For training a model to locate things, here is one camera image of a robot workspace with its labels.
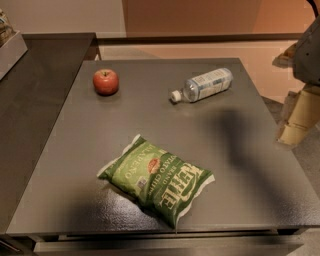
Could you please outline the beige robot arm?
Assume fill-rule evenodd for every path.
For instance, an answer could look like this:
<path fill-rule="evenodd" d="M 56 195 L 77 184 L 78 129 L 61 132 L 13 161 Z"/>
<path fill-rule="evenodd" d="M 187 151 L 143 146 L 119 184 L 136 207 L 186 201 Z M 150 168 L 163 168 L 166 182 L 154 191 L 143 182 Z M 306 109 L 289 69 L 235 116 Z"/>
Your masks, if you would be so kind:
<path fill-rule="evenodd" d="M 276 141 L 288 146 L 298 145 L 320 121 L 320 16 L 298 40 L 292 69 L 304 87 L 289 92 L 282 108 Z"/>

